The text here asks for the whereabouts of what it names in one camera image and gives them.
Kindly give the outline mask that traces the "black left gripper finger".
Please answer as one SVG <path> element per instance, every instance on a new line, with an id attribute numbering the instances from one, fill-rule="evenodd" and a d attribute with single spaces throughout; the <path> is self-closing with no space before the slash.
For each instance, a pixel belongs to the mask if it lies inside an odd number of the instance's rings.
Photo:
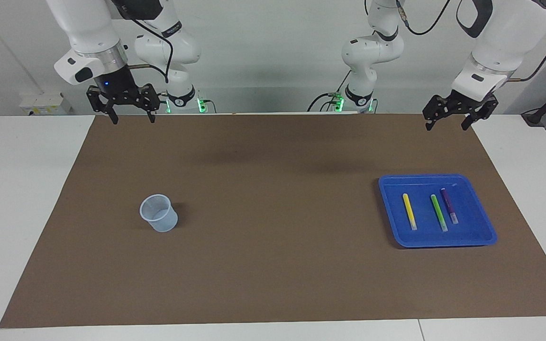
<path id="1" fill-rule="evenodd" d="M 444 98 L 433 96 L 422 110 L 423 118 L 425 119 L 425 127 L 427 131 L 431 131 L 435 123 L 444 118 Z"/>
<path id="2" fill-rule="evenodd" d="M 472 124 L 476 123 L 478 120 L 490 118 L 497 106 L 498 100 L 496 97 L 489 97 L 479 109 L 470 110 L 469 114 L 462 121 L 462 129 L 468 130 Z"/>

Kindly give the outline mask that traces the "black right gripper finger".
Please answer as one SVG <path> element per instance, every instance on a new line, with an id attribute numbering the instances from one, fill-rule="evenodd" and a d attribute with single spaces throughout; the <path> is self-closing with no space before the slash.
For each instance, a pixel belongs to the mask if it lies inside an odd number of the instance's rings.
<path id="1" fill-rule="evenodd" d="M 110 118 L 113 125 L 117 125 L 119 118 L 114 110 L 116 101 L 102 93 L 98 87 L 88 87 L 86 95 L 94 112 L 105 114 Z"/>
<path id="2" fill-rule="evenodd" d="M 143 110 L 149 118 L 150 123 L 155 123 L 155 115 L 161 105 L 160 95 L 154 89 L 152 84 L 146 84 L 143 87 Z"/>

